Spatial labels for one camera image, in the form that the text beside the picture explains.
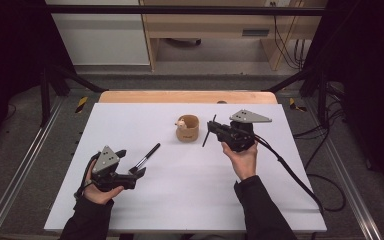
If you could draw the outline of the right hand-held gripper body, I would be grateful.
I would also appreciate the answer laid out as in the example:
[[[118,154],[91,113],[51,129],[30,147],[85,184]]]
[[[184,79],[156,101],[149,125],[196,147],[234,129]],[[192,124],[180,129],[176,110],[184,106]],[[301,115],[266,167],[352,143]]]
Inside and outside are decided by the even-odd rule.
[[[219,142],[226,143],[232,151],[248,150],[255,142],[254,123],[268,123],[272,119],[249,110],[239,110],[229,117],[230,124],[215,123],[215,135]]]

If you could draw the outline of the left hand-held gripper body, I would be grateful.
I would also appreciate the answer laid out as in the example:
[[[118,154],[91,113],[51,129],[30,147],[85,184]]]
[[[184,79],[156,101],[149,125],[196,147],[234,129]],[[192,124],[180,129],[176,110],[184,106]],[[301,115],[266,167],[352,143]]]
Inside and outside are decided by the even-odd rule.
[[[137,180],[132,175],[116,172],[120,159],[109,146],[105,146],[98,154],[91,179],[100,191],[108,192],[118,186],[124,189],[135,188]]]

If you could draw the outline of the thin black brush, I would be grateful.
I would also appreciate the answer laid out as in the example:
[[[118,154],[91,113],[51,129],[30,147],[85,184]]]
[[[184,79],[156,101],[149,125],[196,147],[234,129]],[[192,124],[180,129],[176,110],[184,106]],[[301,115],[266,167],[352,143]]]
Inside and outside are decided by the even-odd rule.
[[[204,141],[203,141],[203,143],[202,143],[202,145],[201,145],[203,148],[205,147],[206,142],[207,142],[208,137],[209,137],[209,134],[210,134],[210,127],[209,127],[209,125],[210,125],[212,122],[215,121],[216,117],[217,117],[217,114],[214,114],[213,118],[212,118],[210,121],[207,122],[207,125],[206,125],[206,126],[207,126],[207,132],[206,132]]]

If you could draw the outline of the thick black makeup brush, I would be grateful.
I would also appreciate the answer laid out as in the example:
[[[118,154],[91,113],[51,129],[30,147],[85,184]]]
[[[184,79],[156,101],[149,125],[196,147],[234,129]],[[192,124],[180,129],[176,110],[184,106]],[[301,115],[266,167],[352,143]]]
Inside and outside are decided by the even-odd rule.
[[[129,174],[136,173],[146,163],[146,161],[160,148],[161,143],[157,143],[134,167],[129,169]]]

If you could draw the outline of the brown cup with animal figure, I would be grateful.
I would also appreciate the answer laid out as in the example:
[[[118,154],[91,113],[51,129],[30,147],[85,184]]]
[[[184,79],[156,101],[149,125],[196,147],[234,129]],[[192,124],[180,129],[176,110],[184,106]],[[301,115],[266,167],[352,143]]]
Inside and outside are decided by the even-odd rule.
[[[181,142],[194,142],[199,136],[199,119],[195,115],[182,115],[175,123],[176,137]]]

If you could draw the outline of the person's right hand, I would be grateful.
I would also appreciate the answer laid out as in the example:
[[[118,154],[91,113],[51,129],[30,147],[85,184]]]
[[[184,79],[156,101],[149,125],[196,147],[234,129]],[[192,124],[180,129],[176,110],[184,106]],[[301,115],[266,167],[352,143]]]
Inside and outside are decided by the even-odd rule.
[[[235,174],[240,180],[256,175],[257,144],[242,152],[234,152],[225,142],[221,143],[223,153],[230,159]]]

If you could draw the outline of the white sheet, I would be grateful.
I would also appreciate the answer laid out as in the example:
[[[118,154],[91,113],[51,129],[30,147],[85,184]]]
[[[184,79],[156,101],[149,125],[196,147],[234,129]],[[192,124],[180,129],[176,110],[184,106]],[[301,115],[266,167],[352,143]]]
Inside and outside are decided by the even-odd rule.
[[[127,150],[120,173],[137,164],[157,143],[160,148],[146,161],[146,173],[135,189],[115,200],[110,227],[119,232],[241,232],[244,214],[234,193],[236,175],[214,136],[205,147],[205,124],[229,123],[240,104],[123,104],[94,105],[66,177],[45,227],[63,229],[73,214],[74,193],[89,159],[109,146]],[[257,123],[256,134],[269,143],[258,149],[257,172],[290,227],[296,232],[324,232],[319,208],[307,194],[309,180],[279,104],[248,104],[246,110],[271,118]],[[182,115],[199,119],[194,142],[176,137]]]

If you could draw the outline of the wooden table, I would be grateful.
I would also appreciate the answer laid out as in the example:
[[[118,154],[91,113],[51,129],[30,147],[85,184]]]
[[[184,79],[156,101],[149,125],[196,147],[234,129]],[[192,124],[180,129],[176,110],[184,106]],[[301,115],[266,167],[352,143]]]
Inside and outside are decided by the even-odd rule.
[[[277,104],[276,96],[261,91],[105,91],[99,103],[221,103]]]

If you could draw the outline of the black metal stand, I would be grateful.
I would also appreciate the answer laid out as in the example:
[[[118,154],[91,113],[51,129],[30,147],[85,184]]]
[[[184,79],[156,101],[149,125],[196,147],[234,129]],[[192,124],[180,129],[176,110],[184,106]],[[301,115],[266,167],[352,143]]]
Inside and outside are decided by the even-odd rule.
[[[295,83],[299,80],[303,80],[299,93],[302,97],[310,97],[315,91],[318,91],[317,95],[317,120],[323,128],[328,127],[327,118],[327,75],[321,67],[309,66],[299,71],[298,73],[288,77],[286,80],[265,89],[265,92],[277,93],[283,88]]]
[[[42,107],[41,126],[45,126],[51,118],[49,87],[52,87],[58,96],[67,96],[70,93],[70,87],[66,83],[66,79],[71,79],[95,93],[105,92],[104,88],[89,82],[88,80],[77,75],[75,72],[69,71],[62,66],[45,66],[40,74],[40,93]]]

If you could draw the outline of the light wooden desk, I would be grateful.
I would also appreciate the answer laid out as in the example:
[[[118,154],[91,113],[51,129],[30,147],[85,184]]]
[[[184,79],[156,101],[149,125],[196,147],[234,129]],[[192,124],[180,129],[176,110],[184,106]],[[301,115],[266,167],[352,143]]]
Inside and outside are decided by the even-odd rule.
[[[323,8],[328,0],[139,0],[142,6],[234,6]],[[319,16],[156,15],[143,16],[151,41],[163,38],[254,38],[261,41],[272,70],[277,70],[293,39],[313,39]]]

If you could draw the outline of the white cabinet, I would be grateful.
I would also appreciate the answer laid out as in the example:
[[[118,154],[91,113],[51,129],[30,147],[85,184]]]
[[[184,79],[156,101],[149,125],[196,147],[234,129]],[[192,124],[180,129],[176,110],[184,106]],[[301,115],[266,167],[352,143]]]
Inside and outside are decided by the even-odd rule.
[[[53,14],[75,66],[148,65],[140,14]]]

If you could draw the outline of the dark curtain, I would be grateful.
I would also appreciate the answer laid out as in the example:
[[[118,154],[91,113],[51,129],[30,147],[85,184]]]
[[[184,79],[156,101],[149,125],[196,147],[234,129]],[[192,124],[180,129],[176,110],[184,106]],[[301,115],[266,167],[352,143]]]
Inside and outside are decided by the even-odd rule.
[[[48,65],[74,66],[45,0],[0,0],[0,126],[9,100],[40,84]]]
[[[351,126],[384,175],[384,0],[327,0],[326,9],[306,62],[343,84]]]

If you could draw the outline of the yellow-handled tool right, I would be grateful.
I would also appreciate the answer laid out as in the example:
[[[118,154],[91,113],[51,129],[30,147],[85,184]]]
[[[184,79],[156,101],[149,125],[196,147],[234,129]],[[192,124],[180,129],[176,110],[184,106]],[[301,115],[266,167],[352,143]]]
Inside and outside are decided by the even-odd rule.
[[[307,112],[307,108],[297,106],[295,103],[295,100],[293,98],[289,98],[289,106],[290,106],[290,109],[292,109],[292,110],[297,110],[300,112]]]

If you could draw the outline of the yellow-handled tool left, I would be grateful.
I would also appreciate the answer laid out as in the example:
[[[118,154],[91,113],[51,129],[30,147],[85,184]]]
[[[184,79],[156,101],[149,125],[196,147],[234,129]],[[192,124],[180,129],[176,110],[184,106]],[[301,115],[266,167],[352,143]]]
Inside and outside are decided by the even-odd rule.
[[[80,98],[78,105],[76,107],[75,113],[81,113],[82,112],[87,100],[88,100],[88,97],[86,97],[86,96]]]

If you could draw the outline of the aluminium rail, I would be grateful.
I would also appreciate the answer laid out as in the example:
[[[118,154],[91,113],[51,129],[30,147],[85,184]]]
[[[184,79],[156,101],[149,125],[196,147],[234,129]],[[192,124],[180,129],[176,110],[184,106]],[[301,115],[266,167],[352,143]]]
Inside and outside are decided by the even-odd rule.
[[[35,163],[36,158],[40,153],[40,150],[47,139],[47,136],[49,135],[49,132],[51,131],[64,102],[64,97],[55,98],[48,120],[39,128],[5,192],[0,198],[0,227],[2,226],[9,210],[20,192],[31,167]]]
[[[305,103],[308,104],[310,116],[316,123],[321,123],[322,120],[319,120],[318,114],[316,110],[318,107],[316,103],[312,100],[305,99]],[[329,103],[327,106],[323,108],[325,110],[324,115],[327,119],[327,126],[333,126],[331,121],[329,120],[332,117],[336,118],[341,115],[341,107],[339,107],[339,103]],[[352,179],[351,174],[346,169],[342,158],[333,143],[330,135],[326,133],[325,141],[322,143],[322,147],[324,148],[324,152],[327,154],[327,157],[332,165],[333,171],[337,177],[338,183],[344,192],[345,199],[347,202],[347,206],[353,212],[353,215],[356,219],[356,222],[364,235],[365,240],[383,240],[382,235],[378,229],[377,224],[375,223],[365,201],[363,200],[362,195],[360,194],[357,185]]]

